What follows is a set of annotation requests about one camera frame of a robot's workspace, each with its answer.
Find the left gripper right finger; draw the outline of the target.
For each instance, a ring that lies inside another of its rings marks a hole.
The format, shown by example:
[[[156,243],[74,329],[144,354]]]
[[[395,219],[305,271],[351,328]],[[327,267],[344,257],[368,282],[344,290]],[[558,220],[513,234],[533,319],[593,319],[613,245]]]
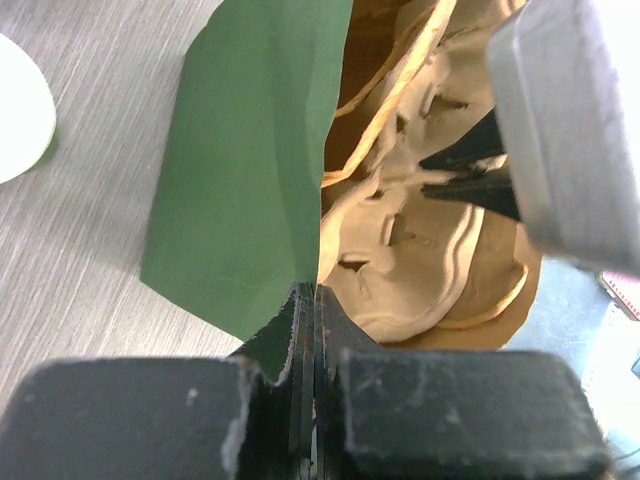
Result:
[[[376,344],[317,289],[321,479],[602,479],[608,448],[580,381],[540,351]]]

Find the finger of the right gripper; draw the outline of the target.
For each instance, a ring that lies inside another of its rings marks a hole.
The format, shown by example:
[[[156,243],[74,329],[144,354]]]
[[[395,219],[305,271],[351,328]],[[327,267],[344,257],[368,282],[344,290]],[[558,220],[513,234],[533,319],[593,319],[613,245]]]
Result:
[[[424,184],[425,198],[469,203],[521,222],[509,169],[471,173],[444,184]]]
[[[422,159],[419,166],[426,170],[467,170],[478,161],[504,154],[496,112],[492,109],[459,140]]]

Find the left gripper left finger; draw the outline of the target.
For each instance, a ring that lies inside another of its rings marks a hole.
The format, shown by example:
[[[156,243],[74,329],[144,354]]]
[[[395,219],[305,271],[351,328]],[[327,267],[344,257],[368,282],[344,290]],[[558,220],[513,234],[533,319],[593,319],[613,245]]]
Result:
[[[28,374],[1,420],[5,479],[307,479],[313,300],[224,358],[64,359]]]

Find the green paper bag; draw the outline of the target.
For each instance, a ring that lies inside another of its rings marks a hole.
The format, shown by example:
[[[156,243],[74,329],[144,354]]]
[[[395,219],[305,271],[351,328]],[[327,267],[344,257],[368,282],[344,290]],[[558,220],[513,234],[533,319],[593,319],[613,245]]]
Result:
[[[141,280],[240,339],[318,280],[325,146],[357,1],[225,1],[188,48]]]

